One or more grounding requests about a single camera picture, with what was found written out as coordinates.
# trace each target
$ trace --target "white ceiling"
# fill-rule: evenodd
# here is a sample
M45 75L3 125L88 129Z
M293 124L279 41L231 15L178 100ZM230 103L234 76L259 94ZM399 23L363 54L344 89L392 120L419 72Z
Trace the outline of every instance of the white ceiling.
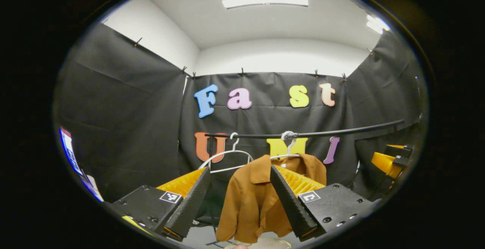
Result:
M221 0L151 0L199 49L268 38L303 38L374 48L380 35L351 0L308 0L308 7L256 5L225 9Z

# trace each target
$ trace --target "clothing rack bar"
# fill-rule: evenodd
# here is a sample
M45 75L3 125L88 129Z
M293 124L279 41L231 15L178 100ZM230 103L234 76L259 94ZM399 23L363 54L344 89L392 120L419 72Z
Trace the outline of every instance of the clothing rack bar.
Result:
M404 123L404 119L378 124L378 125L373 125L373 126L361 127L361 128L349 128L347 130L331 130L328 132L318 132L318 133L296 133L296 136L297 137L318 137L318 136L330 136L330 135L351 135L353 133L365 133L365 132L370 132L371 130L381 130L382 128L395 127L402 123ZM218 135L215 133L206 133L205 136L226 137L226 138L230 137L230 135ZM234 135L232 138L238 138L238 137L267 139L267 138L281 138L281 134L280 135Z

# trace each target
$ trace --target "white wall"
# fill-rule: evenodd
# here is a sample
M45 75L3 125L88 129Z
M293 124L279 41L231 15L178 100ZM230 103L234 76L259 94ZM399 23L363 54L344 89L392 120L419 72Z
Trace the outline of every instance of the white wall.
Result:
M150 0L130 0L107 16L105 25L192 74L199 47Z
M264 39L211 47L200 52L196 75L244 72L292 72L349 76L368 51L308 39Z

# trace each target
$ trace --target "jacket collar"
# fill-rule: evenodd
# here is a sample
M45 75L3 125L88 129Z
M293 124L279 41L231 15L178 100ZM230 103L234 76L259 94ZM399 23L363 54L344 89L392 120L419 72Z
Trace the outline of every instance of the jacket collar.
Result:
M310 176L315 171L314 170L315 165L311 162L313 156L309 154L304 154L304 153L298 153L298 155L300 157L289 157L289 158L302 159L303 163L305 163L305 166L307 168L307 177L311 179L314 178L314 176ZM250 173L251 183L256 184L256 183L270 182L270 173L271 173L271 160L269 155L266 154L251 162L251 173Z

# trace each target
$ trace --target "white hanger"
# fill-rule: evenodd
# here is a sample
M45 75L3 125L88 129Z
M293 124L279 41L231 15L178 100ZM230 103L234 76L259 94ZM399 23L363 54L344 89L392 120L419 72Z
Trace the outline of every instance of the white hanger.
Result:
M237 135L237 133L232 133L231 136L229 137L229 139L232 139L232 137L234 135ZM208 163L210 163L212 161L212 159L214 159L215 157L217 156L220 156L222 154L226 154L226 153L230 153L230 152L241 152L241 153L245 153L247 154L247 163L249 164L249 160L253 161L253 157L251 157L251 154L248 154L247 152L245 151L242 151L242 150L236 150L236 145L237 143L239 142L239 138L236 140L236 142L232 145L232 150L227 150L227 151L223 151L223 152L220 152L216 155L214 155L213 157L207 159L207 161L205 161L202 165L199 166L199 169L203 168L204 166L206 166ZM231 169L235 169L235 168L241 168L245 166L244 164L242 166L234 166L232 168L225 168L225 169L218 169L218 170L213 170L211 171L211 173L216 173L216 172L221 172L221 171L226 171L226 170L231 170Z
M284 132L282 135L281 135L281 140L285 140L286 137L291 134L293 132L291 131L286 131ZM293 140L291 141L291 143L289 144L288 146L288 152L286 154L283 154L283 155L277 155L277 156L272 156L270 157L270 160L272 159L276 159L276 158L280 158L280 157L300 157L298 154L290 154L289 153L289 150L291 149L291 147L293 147L294 145L296 144L296 138L293 138Z

